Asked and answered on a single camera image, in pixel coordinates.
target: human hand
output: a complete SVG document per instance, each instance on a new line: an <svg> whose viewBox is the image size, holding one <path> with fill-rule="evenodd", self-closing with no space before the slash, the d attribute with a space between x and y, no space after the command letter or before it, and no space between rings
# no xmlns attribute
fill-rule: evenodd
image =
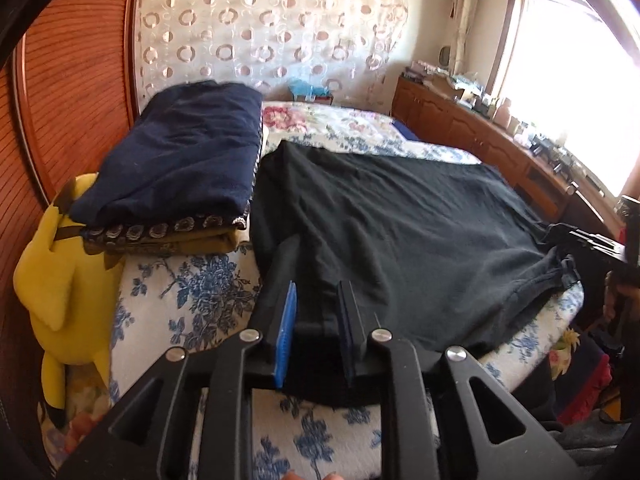
<svg viewBox="0 0 640 480"><path fill-rule="evenodd" d="M286 475L283 476L282 480L305 480L296 475L293 471L289 471ZM338 476L336 473L329 473L324 477L324 480L344 480L341 476Z"/></svg>
<svg viewBox="0 0 640 480"><path fill-rule="evenodd" d="M615 274L608 272L605 280L604 306L602 315L607 322L611 322L616 317L616 298L619 294L631 298L633 307L629 314L629 320L640 320L640 288L633 285L622 285L618 283Z"/></svg>

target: patterned blanket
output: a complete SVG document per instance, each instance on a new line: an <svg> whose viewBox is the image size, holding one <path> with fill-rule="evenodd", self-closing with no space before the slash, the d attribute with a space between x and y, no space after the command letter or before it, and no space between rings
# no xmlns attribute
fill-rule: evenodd
<svg viewBox="0 0 640 480"><path fill-rule="evenodd" d="M267 153L287 139L333 152L479 163L462 150L407 141L389 117L372 112L267 102L263 118ZM204 350L242 330L259 290L248 239L230 254L129 256L111 339L111 400L116 402L169 347ZM558 341L583 298L579 283L553 295L532 322L485 355L482 364L512 391ZM378 406L333 410L263 390L254 390L253 406L255 480L278 480L289 469L309 480L333 471L346 480L380 474ZM204 400L200 407L190 478L197 472Z"/></svg>

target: plush toy ear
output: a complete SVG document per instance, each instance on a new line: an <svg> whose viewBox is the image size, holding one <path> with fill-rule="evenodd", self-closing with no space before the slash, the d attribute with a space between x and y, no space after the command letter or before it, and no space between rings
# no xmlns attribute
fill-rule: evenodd
<svg viewBox="0 0 640 480"><path fill-rule="evenodd" d="M76 265L50 250L59 220L58 208L49 206L14 271L20 302L53 331L64 326Z"/></svg>

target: wooden cabinet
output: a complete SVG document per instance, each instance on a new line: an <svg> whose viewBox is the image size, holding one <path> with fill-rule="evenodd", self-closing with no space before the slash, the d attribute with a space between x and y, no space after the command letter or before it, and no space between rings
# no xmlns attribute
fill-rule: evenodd
<svg viewBox="0 0 640 480"><path fill-rule="evenodd" d="M497 168L546 220L555 221L564 211L570 196L567 183L498 126L436 89L400 78L391 115L425 142L460 148Z"/></svg>

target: window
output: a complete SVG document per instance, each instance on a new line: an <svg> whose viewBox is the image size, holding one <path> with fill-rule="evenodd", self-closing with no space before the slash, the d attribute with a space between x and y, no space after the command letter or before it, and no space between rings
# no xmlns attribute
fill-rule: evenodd
<svg viewBox="0 0 640 480"><path fill-rule="evenodd" d="M492 93L619 195L640 153L630 56L585 0L513 0L503 37Z"/></svg>

